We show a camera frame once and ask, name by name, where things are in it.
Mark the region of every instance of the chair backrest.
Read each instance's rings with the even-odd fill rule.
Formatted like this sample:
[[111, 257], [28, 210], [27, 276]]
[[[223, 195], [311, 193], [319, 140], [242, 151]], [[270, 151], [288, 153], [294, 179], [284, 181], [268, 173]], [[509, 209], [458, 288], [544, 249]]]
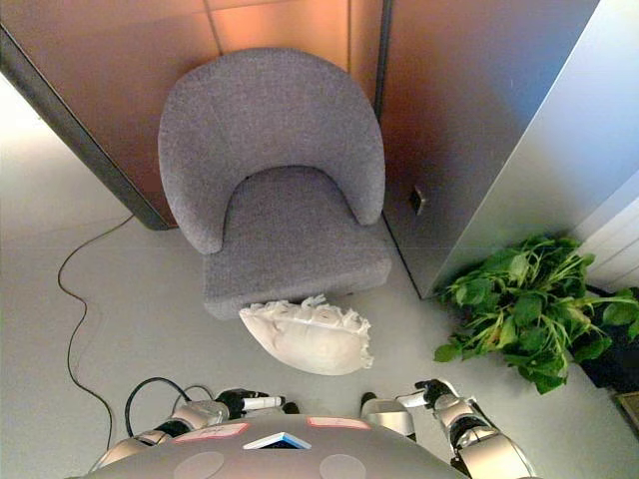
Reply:
[[171, 210], [201, 253], [222, 248], [236, 186], [269, 168], [322, 170], [363, 225], [381, 212], [383, 149], [367, 98], [343, 70], [297, 50], [244, 50], [185, 75], [165, 104], [159, 154]]

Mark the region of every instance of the chair seat cushion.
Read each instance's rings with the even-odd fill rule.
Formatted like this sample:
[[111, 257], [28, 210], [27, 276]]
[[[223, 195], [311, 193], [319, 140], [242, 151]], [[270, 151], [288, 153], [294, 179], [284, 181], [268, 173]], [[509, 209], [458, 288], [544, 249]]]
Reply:
[[205, 306], [218, 319], [254, 302], [347, 294], [384, 284], [390, 258], [319, 170], [275, 168], [244, 180], [221, 251], [204, 256]]

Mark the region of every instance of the white robot shell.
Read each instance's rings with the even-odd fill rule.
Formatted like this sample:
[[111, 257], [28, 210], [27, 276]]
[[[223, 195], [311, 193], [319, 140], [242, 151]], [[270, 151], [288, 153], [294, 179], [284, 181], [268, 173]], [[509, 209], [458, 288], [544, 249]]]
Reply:
[[[283, 438], [289, 444], [285, 448]], [[272, 414], [179, 436], [86, 479], [464, 477], [410, 439], [381, 426], [358, 419]]]

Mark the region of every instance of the white pillow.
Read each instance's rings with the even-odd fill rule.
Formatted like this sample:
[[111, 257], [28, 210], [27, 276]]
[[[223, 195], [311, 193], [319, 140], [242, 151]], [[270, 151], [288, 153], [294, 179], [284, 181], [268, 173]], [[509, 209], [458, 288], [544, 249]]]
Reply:
[[329, 376], [370, 368], [368, 320], [324, 302], [321, 294], [302, 304], [252, 304], [240, 317], [262, 347], [289, 366]]

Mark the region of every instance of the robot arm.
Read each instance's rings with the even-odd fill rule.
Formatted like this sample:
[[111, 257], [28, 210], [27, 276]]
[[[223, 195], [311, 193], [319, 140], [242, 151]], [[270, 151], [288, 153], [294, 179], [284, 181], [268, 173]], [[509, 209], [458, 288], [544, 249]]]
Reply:
[[396, 400], [405, 407], [431, 409], [450, 444], [458, 471], [471, 479], [521, 479], [535, 475], [525, 455], [488, 419], [473, 398], [459, 396], [438, 379], [415, 384], [420, 390]]

